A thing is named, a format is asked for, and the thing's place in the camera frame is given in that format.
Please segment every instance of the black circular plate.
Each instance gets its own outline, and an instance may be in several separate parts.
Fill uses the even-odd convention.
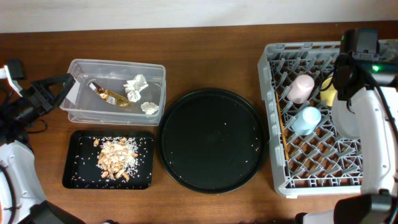
[[[218,194],[248,182],[266,155],[265,128],[254,108],[235,93],[198,90],[163,115],[158,149],[167,172],[198,192]]]

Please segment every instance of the wooden table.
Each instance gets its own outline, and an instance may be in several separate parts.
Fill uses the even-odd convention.
[[[269,43],[340,40],[347,29],[378,29],[380,38],[398,38],[397,21],[184,29],[101,30],[0,34],[0,63],[23,61],[28,81],[68,70],[75,58],[161,64],[166,67],[167,102],[189,91],[215,87],[251,102],[266,121],[257,62]],[[271,163],[245,186],[227,194],[207,195],[174,181],[154,160],[147,190],[70,190],[62,174],[71,134],[81,129],[133,129],[156,133],[155,127],[102,126],[71,123],[56,109],[44,117],[49,129],[30,138],[35,168],[47,199],[87,223],[107,219],[120,223],[251,223],[293,218],[300,212],[332,209],[346,195],[286,199],[272,183]]]

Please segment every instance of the green led light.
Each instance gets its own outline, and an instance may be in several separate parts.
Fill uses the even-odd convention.
[[[373,71],[377,72],[377,71],[379,71],[380,67],[378,67],[377,65],[373,65],[372,69],[373,69]]]

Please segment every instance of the candy bar wrapper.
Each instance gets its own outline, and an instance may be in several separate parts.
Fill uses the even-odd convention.
[[[101,88],[97,83],[92,82],[90,83],[90,88],[103,99],[107,103],[110,103],[112,105],[116,106],[132,106],[133,103],[131,103],[126,97],[121,96],[115,92],[112,92],[111,90],[104,90]]]

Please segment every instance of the dish rack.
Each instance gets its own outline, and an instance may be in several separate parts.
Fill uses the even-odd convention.
[[[267,110],[274,188],[279,195],[297,198],[359,193],[363,177],[361,143],[338,134],[331,108],[320,100],[319,86],[333,72],[339,51],[340,42],[269,44],[261,55],[257,67]],[[286,95],[295,77],[304,73],[315,80],[315,87],[308,101],[295,105]],[[300,136],[291,125],[294,116],[307,106],[318,108],[322,119],[312,134]]]

